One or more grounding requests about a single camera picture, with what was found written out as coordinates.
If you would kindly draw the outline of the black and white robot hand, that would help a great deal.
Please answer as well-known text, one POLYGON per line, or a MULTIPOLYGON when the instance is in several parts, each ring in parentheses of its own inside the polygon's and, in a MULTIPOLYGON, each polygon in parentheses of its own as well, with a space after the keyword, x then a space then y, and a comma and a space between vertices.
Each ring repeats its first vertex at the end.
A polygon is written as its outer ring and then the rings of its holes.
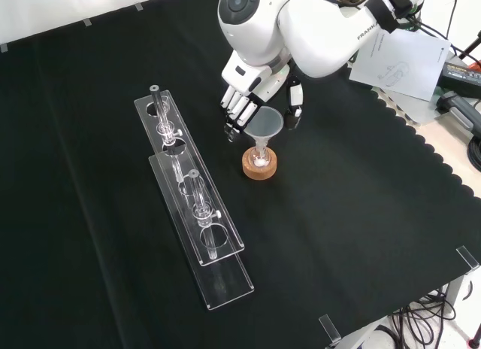
POLYGON ((222 70, 222 79, 228 84, 220 105, 225 113, 225 133, 230 142, 246 130, 260 107, 282 87, 286 88, 288 103, 284 126, 287 129, 298 126, 304 110, 304 91, 289 62, 275 72, 268 65, 246 64, 234 51, 222 70))

